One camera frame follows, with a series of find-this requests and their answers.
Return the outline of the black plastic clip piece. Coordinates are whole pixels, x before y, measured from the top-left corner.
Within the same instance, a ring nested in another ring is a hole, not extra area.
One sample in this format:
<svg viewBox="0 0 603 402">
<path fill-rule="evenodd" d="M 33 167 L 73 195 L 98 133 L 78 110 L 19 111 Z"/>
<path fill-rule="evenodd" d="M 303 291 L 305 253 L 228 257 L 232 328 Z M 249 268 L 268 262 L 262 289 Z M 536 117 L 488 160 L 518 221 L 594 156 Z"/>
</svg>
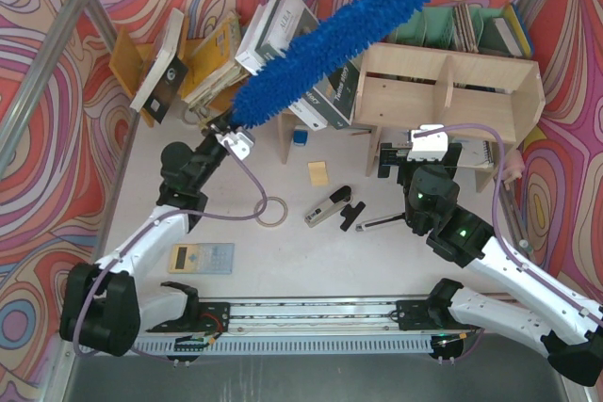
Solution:
<svg viewBox="0 0 603 402">
<path fill-rule="evenodd" d="M 340 230 L 347 232 L 352 223 L 360 216 L 360 214 L 366 208 L 366 204 L 363 201 L 359 201 L 356 205 L 348 203 L 341 210 L 340 216 L 343 217 L 343 221 L 340 224 Z"/>
</svg>

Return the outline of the white black utility knife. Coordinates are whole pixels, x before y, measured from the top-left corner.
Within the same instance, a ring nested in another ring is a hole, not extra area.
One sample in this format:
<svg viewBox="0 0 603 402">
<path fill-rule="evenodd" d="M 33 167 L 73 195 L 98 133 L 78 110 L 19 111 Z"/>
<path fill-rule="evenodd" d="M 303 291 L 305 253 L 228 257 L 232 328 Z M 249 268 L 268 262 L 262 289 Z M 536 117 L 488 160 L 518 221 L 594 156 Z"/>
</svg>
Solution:
<svg viewBox="0 0 603 402">
<path fill-rule="evenodd" d="M 375 230 L 378 228 L 385 227 L 394 222 L 403 221 L 404 219 L 405 219 L 404 213 L 390 215 L 387 217 L 373 218 L 371 220 L 357 223 L 355 225 L 355 231 L 358 233 L 367 232 L 369 230 Z"/>
</svg>

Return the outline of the blue fluffy duster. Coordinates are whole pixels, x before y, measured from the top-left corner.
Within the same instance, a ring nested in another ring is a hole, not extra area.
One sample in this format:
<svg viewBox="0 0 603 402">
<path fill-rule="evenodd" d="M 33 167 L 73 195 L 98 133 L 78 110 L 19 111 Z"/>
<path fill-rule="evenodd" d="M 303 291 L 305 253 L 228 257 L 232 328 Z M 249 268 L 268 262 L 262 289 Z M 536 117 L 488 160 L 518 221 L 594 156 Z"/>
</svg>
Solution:
<svg viewBox="0 0 603 402">
<path fill-rule="evenodd" d="M 408 22 L 430 0 L 350 0 L 317 29 L 293 39 L 283 56 L 251 77 L 233 100 L 230 125 L 251 129 L 368 47 Z"/>
</svg>

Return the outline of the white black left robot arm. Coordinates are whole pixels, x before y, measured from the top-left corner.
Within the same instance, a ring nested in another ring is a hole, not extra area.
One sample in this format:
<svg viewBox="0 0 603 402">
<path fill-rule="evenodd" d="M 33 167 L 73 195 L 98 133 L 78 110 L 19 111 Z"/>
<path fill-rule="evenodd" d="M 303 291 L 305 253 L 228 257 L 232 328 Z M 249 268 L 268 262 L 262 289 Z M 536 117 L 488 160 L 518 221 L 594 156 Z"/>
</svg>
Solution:
<svg viewBox="0 0 603 402">
<path fill-rule="evenodd" d="M 163 182 L 150 216 L 111 253 L 69 272 L 59 323 L 63 340 L 119 357 L 144 331 L 198 324 L 196 289 L 173 281 L 145 294 L 139 289 L 159 259 L 202 218 L 207 204 L 202 188 L 238 142 L 232 129 L 212 126 L 196 149 L 183 142 L 164 148 Z"/>
</svg>

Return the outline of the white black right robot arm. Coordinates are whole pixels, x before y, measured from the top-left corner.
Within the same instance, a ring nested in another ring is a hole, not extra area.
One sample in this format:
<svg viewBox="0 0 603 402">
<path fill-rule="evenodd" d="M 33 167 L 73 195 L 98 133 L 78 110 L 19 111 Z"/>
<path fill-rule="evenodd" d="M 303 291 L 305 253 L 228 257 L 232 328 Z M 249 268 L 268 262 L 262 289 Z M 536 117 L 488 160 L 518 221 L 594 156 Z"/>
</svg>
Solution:
<svg viewBox="0 0 603 402">
<path fill-rule="evenodd" d="M 439 257 L 499 282 L 515 299 L 501 302 L 451 279 L 437 283 L 421 318 L 435 328 L 454 325 L 490 330 L 542 356 L 559 374 L 584 387 L 602 373 L 602 306 L 547 274 L 496 235 L 488 223 L 458 204 L 454 182 L 461 147 L 436 160 L 414 160 L 410 150 L 386 143 L 378 175 L 397 168 L 403 188 L 402 215 L 412 232 Z"/>
</svg>

